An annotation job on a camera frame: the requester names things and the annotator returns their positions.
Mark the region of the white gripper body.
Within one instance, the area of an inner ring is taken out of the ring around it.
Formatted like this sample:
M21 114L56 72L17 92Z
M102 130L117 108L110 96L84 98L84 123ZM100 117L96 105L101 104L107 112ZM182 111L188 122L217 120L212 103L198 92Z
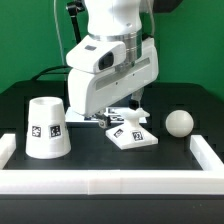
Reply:
M154 39L142 44L142 56L133 65L124 62L99 73L87 73L71 67L68 95L71 108L89 117L153 82L158 76L158 57Z

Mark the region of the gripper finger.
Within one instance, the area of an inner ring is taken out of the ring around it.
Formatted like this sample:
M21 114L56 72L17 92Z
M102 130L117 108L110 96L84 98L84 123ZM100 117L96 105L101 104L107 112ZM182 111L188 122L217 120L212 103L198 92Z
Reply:
M141 107L141 99L143 96L144 90L139 89L132 93L131 100L129 101L129 107L133 110L137 110Z
M110 125L110 118L104 114L97 114L96 118L101 128L107 128Z

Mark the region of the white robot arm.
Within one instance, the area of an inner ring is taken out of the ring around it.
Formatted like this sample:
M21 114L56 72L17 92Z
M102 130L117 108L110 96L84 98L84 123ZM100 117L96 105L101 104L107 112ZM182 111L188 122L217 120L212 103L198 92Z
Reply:
M137 95L158 76L152 37L142 37L141 0L84 0L88 35L66 56L68 95L74 112L110 124L105 109Z

